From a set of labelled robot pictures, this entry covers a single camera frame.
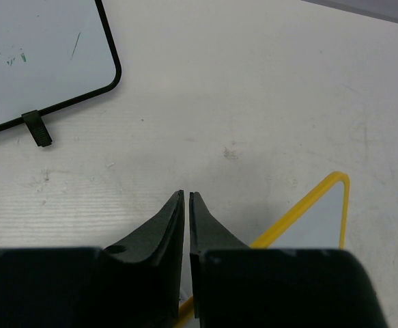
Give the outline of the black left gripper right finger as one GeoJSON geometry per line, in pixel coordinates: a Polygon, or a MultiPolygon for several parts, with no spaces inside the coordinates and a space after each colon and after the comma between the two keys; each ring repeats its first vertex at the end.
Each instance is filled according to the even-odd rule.
{"type": "Polygon", "coordinates": [[[199,257],[210,249],[249,249],[209,212],[199,192],[189,196],[190,267],[195,318],[200,317],[201,265],[199,257]]]}

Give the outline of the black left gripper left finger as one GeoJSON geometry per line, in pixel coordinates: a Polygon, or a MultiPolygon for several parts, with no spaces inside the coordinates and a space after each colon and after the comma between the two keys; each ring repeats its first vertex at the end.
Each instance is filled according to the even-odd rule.
{"type": "Polygon", "coordinates": [[[106,282],[108,308],[127,327],[172,327],[179,313],[184,243],[184,192],[129,235],[105,248],[116,267],[106,282]]]}

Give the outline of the yellow framed whiteboard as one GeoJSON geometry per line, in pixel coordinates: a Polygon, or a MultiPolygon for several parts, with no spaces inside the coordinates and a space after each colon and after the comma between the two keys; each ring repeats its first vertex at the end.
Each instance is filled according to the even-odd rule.
{"type": "Polygon", "coordinates": [[[249,249],[210,249],[201,265],[200,317],[193,295],[178,327],[301,327],[319,315],[323,274],[310,270],[321,249],[344,245],[350,181],[333,172],[249,249]]]}

